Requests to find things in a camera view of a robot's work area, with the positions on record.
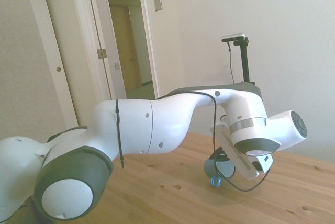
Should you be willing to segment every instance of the wooden door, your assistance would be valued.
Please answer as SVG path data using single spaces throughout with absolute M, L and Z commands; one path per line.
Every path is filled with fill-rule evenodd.
M 125 90 L 139 88 L 142 86 L 142 81 L 131 30 L 129 9 L 124 6 L 111 6 L 110 12 Z

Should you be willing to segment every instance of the white door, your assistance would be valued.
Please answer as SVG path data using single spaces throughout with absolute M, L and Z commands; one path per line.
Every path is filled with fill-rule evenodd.
M 97 10 L 95 10 L 95 14 L 98 14 L 98 31 L 102 33 L 99 34 L 100 43 L 102 48 L 106 49 L 106 54 L 109 63 L 109 69 L 111 74 L 111 79 L 113 81 L 113 88 L 116 98 L 126 98 L 126 91 L 124 86 L 124 81 L 122 78 L 121 68 L 119 68 L 119 56 L 118 56 L 118 49 L 116 44 L 116 39 L 114 35 L 114 28 L 113 22 L 111 19 L 111 13 L 109 8 L 108 0 L 93 0 L 96 1 Z M 151 41 L 149 38 L 149 29 L 146 27 L 146 34 L 147 34 L 147 43 L 148 49 L 151 49 Z M 157 78 L 155 74 L 154 68 L 154 60 L 152 50 L 149 50 L 149 58 L 150 58 L 150 65 L 151 65 L 151 73 L 152 73 L 152 81 L 154 86 L 155 96 L 159 96 L 158 87 L 157 87 Z
M 46 0 L 0 0 L 0 139 L 78 126 Z

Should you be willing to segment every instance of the light switch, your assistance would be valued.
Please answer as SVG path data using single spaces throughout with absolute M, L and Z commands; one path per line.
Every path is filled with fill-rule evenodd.
M 155 4 L 155 10 L 159 11 L 162 10 L 162 0 L 153 0 L 154 4 Z

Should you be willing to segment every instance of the door hinge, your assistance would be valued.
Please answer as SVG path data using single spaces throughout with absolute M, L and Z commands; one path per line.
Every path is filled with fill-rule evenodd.
M 106 49 L 98 49 L 96 51 L 98 52 L 99 59 L 107 57 Z

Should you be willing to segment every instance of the white panel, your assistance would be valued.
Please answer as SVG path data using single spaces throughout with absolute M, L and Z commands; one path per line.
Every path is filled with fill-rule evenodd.
M 131 28 L 134 36 L 138 63 L 140 66 L 141 80 L 143 83 L 152 81 L 149 53 L 146 40 L 146 31 L 144 30 L 144 22 L 141 7 L 129 7 Z

